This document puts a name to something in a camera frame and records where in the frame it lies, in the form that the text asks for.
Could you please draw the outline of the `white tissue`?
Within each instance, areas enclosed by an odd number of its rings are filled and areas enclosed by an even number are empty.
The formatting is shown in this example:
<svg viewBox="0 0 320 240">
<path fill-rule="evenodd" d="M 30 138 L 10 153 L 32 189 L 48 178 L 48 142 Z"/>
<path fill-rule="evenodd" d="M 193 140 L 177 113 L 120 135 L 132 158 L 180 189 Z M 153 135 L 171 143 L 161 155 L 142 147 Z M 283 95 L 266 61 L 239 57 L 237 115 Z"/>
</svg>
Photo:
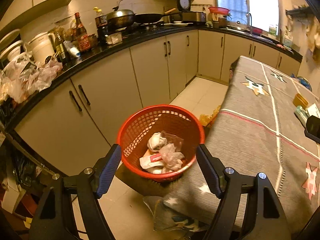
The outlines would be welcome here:
<svg viewBox="0 0 320 240">
<path fill-rule="evenodd" d="M 158 152 L 168 141 L 161 132 L 154 133 L 148 140 L 147 147 L 151 152 Z"/>
</svg>

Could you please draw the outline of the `black kitchen countertop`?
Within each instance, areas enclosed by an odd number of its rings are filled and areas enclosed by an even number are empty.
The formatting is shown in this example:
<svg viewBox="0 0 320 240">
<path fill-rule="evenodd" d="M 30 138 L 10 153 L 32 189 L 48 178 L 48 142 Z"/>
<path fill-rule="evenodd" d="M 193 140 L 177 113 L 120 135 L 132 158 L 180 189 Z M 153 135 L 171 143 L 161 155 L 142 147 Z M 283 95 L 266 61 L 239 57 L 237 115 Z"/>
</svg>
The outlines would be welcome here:
<svg viewBox="0 0 320 240">
<path fill-rule="evenodd" d="M 13 103 L 9 103 L 8 107 L 1 107 L 1 124 L 3 125 L 3 129 L 5 131 L 10 131 L 14 129 L 18 125 L 18 123 L 27 115 L 27 113 L 31 111 L 31 109 L 33 109 L 36 106 L 36 104 L 39 103 L 42 99 L 44 99 L 44 97 L 47 96 L 51 91 L 53 91 L 56 87 L 64 83 L 71 76 L 89 67 L 90 65 L 98 62 L 99 60 L 102 60 L 123 49 L 130 48 L 143 42 L 155 40 L 157 38 L 167 35 L 184 33 L 192 30 L 204 30 L 214 33 L 223 33 L 245 38 L 247 40 L 251 40 L 264 46 L 275 49 L 299 63 L 301 63 L 303 59 L 303 56 L 293 49 L 287 50 L 280 48 L 278 46 L 278 41 L 267 41 L 266 38 L 262 38 L 258 35 L 250 35 L 248 31 L 235 31 L 226 28 L 211 28 L 204 25 L 188 25 L 184 27 L 162 27 L 157 30 L 146 31 L 142 34 L 131 35 L 124 42 L 116 44 L 115 46 L 97 47 L 92 52 L 85 53 L 80 61 L 70 63 L 68 67 L 63 68 L 63 70 L 61 70 L 57 77 L 52 81 L 52 84 L 49 88 L 45 89 L 42 92 L 34 93 L 33 95 L 29 96 L 29 98 L 27 98 L 27 100 L 25 100 L 23 103 L 15 107 L 13 106 Z"/>
</svg>

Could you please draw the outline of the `round white kitchen scale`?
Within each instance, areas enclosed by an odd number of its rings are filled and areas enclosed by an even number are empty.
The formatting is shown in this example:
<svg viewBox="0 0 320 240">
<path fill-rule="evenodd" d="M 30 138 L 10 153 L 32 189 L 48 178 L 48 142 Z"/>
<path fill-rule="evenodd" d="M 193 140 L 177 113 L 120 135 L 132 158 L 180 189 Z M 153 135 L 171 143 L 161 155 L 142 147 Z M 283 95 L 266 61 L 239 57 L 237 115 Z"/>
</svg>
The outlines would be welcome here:
<svg viewBox="0 0 320 240">
<path fill-rule="evenodd" d="M 191 0 L 177 0 L 177 9 L 179 11 L 190 11 Z"/>
</svg>

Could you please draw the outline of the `teal white drink carton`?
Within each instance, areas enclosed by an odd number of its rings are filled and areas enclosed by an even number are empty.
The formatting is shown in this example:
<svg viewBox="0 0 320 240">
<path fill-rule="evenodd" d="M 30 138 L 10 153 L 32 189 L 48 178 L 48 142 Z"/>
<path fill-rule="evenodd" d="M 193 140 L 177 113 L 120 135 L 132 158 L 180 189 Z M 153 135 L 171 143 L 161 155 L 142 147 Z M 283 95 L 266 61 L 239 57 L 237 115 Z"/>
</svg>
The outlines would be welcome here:
<svg viewBox="0 0 320 240">
<path fill-rule="evenodd" d="M 308 112 L 301 105 L 298 105 L 295 109 L 294 114 L 303 125 L 303 127 L 306 127 L 306 122 L 309 118 Z"/>
</svg>

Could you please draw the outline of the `yellow tape roll holder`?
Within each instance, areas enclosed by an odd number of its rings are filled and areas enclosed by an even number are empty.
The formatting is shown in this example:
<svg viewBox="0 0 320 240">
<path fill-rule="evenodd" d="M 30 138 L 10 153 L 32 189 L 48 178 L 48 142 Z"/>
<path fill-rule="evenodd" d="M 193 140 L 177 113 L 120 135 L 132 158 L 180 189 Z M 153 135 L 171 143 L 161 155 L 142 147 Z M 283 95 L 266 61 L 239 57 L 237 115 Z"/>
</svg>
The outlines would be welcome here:
<svg viewBox="0 0 320 240">
<path fill-rule="evenodd" d="M 293 104 L 298 107 L 301 106 L 303 109 L 307 109 L 309 102 L 302 96 L 302 94 L 297 93 L 293 98 Z"/>
</svg>

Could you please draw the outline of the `blue plastic bag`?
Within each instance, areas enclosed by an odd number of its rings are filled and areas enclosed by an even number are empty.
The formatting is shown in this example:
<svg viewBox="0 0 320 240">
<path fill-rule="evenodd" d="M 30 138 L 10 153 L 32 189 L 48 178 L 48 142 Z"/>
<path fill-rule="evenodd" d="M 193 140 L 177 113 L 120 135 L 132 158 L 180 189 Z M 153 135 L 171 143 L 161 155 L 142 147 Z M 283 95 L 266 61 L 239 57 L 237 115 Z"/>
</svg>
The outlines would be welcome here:
<svg viewBox="0 0 320 240">
<path fill-rule="evenodd" d="M 306 78 L 304 78 L 302 76 L 295 76 L 294 74 L 291 74 L 291 77 L 293 79 L 296 79 L 301 85 L 306 87 L 308 90 L 312 91 L 311 84 Z"/>
</svg>

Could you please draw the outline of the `grey patterned tablecloth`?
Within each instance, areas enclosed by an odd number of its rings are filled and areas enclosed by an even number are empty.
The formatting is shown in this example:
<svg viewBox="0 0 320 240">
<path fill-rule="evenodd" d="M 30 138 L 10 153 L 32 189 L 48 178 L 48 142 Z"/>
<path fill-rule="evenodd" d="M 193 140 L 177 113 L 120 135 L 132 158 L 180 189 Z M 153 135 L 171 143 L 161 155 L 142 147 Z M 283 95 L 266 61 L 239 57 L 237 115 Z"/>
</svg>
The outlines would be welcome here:
<svg viewBox="0 0 320 240">
<path fill-rule="evenodd" d="M 205 145 L 223 165 L 240 174 L 269 178 L 296 236 L 319 207 L 319 144 L 307 138 L 293 99 L 319 99 L 291 77 L 241 56 Z M 156 231 L 208 228 L 219 200 L 197 163 L 165 197 L 148 196 Z"/>
</svg>

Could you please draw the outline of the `beige base cabinets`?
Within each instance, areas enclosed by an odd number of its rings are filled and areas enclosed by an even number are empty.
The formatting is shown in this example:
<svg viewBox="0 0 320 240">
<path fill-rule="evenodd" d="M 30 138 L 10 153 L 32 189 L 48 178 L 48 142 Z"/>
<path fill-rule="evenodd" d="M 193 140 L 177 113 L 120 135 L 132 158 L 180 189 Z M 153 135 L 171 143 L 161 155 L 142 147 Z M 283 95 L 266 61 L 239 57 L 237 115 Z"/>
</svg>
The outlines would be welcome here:
<svg viewBox="0 0 320 240">
<path fill-rule="evenodd" d="M 164 35 L 71 69 L 20 114 L 14 132 L 50 165 L 77 174 L 107 153 L 131 114 L 170 103 L 197 75 L 228 82 L 241 55 L 288 75 L 301 63 L 252 37 L 212 30 Z"/>
</svg>

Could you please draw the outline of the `chrome sink faucet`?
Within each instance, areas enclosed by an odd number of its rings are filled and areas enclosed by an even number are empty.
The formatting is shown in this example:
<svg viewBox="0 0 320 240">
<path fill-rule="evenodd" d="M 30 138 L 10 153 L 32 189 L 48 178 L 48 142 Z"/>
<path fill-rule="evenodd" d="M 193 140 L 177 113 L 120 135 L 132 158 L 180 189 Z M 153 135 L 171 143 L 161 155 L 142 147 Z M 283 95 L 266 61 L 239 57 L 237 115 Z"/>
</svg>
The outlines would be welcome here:
<svg viewBox="0 0 320 240">
<path fill-rule="evenodd" d="M 250 11 L 246 13 L 247 16 L 247 24 L 249 28 L 249 33 L 252 35 L 253 34 L 253 26 L 252 26 L 252 14 Z"/>
</svg>

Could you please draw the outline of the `red plastic mesh basket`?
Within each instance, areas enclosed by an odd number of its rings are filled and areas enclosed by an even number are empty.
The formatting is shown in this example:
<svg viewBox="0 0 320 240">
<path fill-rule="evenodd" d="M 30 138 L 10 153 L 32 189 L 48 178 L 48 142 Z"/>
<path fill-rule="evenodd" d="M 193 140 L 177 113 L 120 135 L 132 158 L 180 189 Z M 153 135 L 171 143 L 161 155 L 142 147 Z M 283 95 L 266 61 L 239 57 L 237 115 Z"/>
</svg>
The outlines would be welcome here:
<svg viewBox="0 0 320 240">
<path fill-rule="evenodd" d="M 155 105 L 130 116 L 121 126 L 116 143 L 126 168 L 163 183 L 180 178 L 193 165 L 196 148 L 204 139 L 202 125 L 189 111 Z"/>
</svg>

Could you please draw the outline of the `crumpled plastic bags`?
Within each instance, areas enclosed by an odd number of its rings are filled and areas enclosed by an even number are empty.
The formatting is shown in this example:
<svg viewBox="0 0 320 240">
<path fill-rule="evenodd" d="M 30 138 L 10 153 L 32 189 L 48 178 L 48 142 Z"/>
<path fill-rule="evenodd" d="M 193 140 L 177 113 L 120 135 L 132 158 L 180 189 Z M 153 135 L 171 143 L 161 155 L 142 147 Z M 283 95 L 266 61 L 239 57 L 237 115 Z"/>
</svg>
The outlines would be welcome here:
<svg viewBox="0 0 320 240">
<path fill-rule="evenodd" d="M 1 104 L 8 99 L 20 104 L 35 92 L 49 88 L 63 69 L 56 60 L 33 62 L 26 53 L 16 56 L 1 70 Z"/>
</svg>

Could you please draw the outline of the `red plastic basin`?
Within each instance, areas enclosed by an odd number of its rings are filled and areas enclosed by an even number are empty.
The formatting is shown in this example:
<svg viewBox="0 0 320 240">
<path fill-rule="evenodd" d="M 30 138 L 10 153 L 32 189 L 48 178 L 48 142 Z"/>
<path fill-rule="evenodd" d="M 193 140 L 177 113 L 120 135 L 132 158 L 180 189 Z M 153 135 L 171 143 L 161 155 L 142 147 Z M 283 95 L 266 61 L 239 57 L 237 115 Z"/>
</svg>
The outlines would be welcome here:
<svg viewBox="0 0 320 240">
<path fill-rule="evenodd" d="M 208 9 L 210 13 L 218 15 L 228 15 L 230 11 L 229 9 L 223 7 L 209 7 Z"/>
</svg>

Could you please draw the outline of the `white rice cooker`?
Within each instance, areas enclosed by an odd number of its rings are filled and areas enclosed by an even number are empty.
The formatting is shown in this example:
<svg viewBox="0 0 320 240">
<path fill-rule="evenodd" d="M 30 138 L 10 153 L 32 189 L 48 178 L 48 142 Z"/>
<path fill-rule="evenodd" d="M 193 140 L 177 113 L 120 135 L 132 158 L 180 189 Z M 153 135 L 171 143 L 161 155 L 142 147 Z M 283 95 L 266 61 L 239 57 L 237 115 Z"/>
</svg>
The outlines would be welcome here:
<svg viewBox="0 0 320 240">
<path fill-rule="evenodd" d="M 33 58 L 36 62 L 45 63 L 46 58 L 55 53 L 55 35 L 53 33 L 40 33 L 27 44 L 31 48 Z"/>
</svg>

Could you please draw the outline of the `dark soy sauce bottle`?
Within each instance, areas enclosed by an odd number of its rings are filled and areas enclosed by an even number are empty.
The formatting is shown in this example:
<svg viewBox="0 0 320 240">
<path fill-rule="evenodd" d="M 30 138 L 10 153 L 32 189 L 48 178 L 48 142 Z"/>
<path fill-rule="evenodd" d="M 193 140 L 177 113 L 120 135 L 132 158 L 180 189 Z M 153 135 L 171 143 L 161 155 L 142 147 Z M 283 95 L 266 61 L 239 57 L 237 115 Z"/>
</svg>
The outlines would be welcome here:
<svg viewBox="0 0 320 240">
<path fill-rule="evenodd" d="M 80 15 L 78 12 L 75 13 L 75 21 L 76 21 L 75 36 L 79 45 L 79 49 L 81 52 L 88 51 L 91 48 L 91 44 L 87 35 L 87 31 L 80 20 Z"/>
</svg>

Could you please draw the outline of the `black frying pan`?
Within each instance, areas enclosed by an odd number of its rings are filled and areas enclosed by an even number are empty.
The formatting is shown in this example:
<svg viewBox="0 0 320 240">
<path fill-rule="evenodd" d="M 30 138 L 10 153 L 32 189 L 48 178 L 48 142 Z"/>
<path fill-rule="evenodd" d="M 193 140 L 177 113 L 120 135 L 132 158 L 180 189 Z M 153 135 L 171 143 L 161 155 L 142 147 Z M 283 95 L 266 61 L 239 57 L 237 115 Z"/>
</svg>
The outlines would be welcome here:
<svg viewBox="0 0 320 240">
<path fill-rule="evenodd" d="M 134 22 L 138 24 L 152 24 L 161 20 L 163 16 L 167 16 L 171 12 L 175 11 L 176 8 L 165 11 L 163 14 L 158 13 L 145 13 L 145 14 L 135 14 Z"/>
</svg>

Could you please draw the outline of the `steel wok with lid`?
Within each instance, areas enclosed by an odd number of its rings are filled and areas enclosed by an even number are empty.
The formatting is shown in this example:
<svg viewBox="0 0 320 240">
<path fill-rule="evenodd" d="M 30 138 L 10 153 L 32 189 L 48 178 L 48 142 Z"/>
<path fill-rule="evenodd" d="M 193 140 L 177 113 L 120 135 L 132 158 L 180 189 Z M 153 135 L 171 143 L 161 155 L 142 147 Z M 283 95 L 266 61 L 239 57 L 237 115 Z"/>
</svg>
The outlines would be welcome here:
<svg viewBox="0 0 320 240">
<path fill-rule="evenodd" d="M 112 8 L 112 12 L 106 15 L 107 27 L 109 31 L 126 28 L 133 25 L 135 13 L 130 9 L 119 9 L 122 0 L 117 1 L 117 5 Z"/>
</svg>

